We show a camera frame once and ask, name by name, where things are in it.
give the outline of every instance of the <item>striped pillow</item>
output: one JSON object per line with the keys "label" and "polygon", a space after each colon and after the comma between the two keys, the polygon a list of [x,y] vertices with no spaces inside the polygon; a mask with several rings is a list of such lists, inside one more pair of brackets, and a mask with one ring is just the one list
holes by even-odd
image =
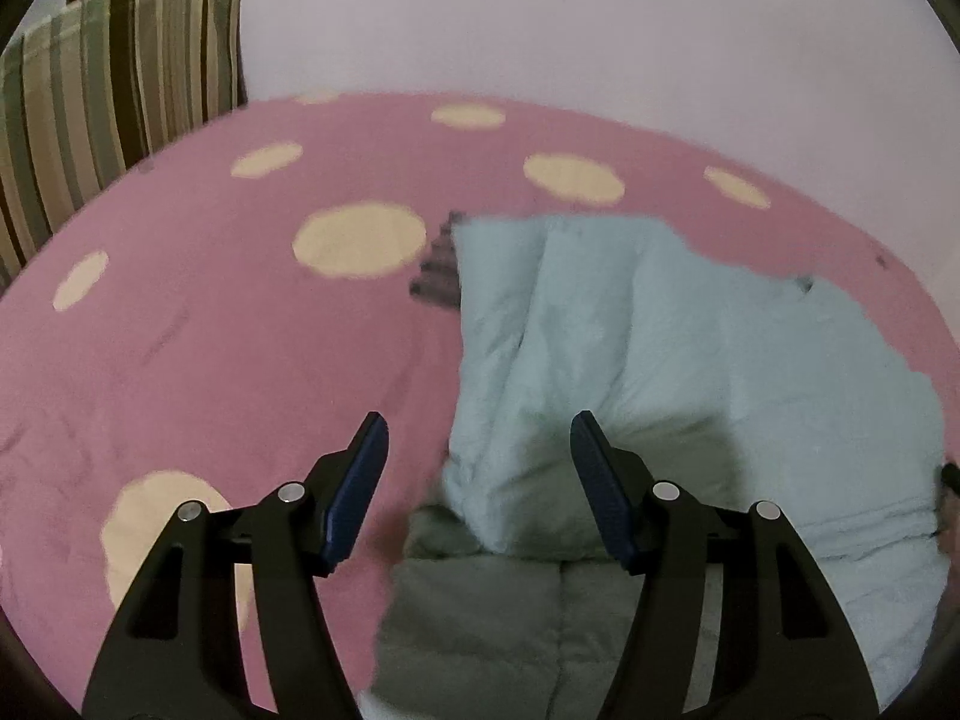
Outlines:
{"label": "striped pillow", "polygon": [[148,154],[243,104],[240,0],[80,0],[0,57],[0,288]]}

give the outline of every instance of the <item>gray fabric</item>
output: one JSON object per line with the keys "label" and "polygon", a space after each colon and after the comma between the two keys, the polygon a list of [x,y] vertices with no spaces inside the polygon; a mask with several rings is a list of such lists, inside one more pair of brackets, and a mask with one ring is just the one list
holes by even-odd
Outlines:
{"label": "gray fabric", "polygon": [[[928,379],[834,285],[714,264],[658,221],[472,220],[455,240],[450,458],[411,521],[368,715],[595,716],[640,582],[597,562],[568,449],[582,409],[704,502],[781,504],[888,702],[947,575],[929,538],[943,425]],[[712,597],[689,706],[709,690]]]}

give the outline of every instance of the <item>light blue towel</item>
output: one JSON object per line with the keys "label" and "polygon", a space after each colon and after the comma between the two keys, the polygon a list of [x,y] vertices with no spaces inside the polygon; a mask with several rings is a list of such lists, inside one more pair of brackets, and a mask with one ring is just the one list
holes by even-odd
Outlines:
{"label": "light blue towel", "polygon": [[[829,282],[717,265],[656,220],[474,220],[454,236],[450,458],[411,522],[365,716],[596,717],[642,578],[608,561],[573,469],[584,409],[704,503],[778,502],[888,704],[947,576],[929,537],[943,425],[928,378]],[[707,590],[688,707],[712,676]]]}
{"label": "light blue towel", "polygon": [[776,501],[817,555],[933,532],[937,396],[834,285],[714,264],[646,218],[475,220],[455,239],[443,481],[488,551],[603,555],[569,456],[584,409],[704,502]]}

